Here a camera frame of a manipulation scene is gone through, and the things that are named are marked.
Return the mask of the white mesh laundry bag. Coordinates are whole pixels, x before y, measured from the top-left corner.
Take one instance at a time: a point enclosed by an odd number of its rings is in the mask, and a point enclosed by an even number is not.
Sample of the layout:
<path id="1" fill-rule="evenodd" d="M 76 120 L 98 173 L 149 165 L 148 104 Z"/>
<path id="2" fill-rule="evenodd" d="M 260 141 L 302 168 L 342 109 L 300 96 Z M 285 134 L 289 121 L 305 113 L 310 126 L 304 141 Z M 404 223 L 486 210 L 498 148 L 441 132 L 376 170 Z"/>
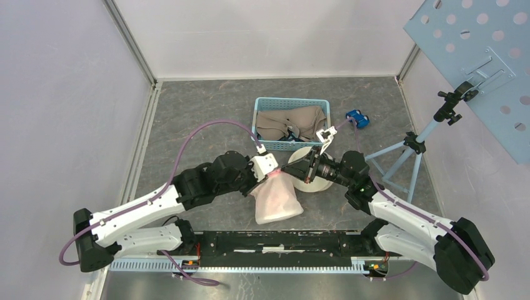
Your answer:
<path id="1" fill-rule="evenodd" d="M 290 219 L 304 212 L 291 176 L 280 170 L 270 173 L 250 195 L 256 201 L 255 220 L 259 225 Z"/>

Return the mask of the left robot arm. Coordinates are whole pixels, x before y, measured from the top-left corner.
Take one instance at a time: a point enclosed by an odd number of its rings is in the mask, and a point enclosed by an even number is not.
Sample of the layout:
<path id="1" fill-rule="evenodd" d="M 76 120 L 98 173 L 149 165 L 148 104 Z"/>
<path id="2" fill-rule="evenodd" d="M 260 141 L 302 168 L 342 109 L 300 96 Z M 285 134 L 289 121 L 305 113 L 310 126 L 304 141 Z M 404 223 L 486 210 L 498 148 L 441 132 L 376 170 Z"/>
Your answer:
<path id="1" fill-rule="evenodd" d="M 271 153 L 254 157 L 228 151 L 174 176 L 168 185 L 122 206 L 102 212 L 86 208 L 73 214 L 75 246 L 81 272 L 110 265 L 133 250 L 177 250 L 190 254 L 196 237 L 178 225 L 150 233 L 145 226 L 166 216 L 207 205 L 220 195 L 240 192 L 247 196 L 278 167 Z"/>

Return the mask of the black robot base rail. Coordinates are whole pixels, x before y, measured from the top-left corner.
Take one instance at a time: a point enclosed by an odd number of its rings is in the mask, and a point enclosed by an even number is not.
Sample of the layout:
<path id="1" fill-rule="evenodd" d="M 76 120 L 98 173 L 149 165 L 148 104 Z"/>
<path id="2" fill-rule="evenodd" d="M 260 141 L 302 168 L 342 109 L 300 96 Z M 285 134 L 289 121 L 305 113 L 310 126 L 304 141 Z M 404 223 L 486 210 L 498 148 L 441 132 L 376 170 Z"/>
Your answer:
<path id="1" fill-rule="evenodd" d="M 203 231 L 170 252 L 202 267 L 346 267 L 386 252 L 359 231 Z"/>

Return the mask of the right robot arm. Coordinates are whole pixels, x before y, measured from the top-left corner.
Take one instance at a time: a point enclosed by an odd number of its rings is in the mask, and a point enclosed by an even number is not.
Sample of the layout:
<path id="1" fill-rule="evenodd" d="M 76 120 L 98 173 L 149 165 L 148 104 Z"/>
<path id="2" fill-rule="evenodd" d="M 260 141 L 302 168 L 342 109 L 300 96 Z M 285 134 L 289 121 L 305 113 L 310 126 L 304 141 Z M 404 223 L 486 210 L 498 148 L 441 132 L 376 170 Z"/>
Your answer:
<path id="1" fill-rule="evenodd" d="M 413 259 L 460 294 L 489 280 L 495 258 L 478 227 L 465 217 L 452 221 L 400 199 L 373 179 L 362 153 L 347 151 L 337 160 L 312 147 L 281 171 L 305 183 L 321 178 L 346 187 L 348 203 L 375 218 L 361 238 L 365 253 L 385 251 Z"/>

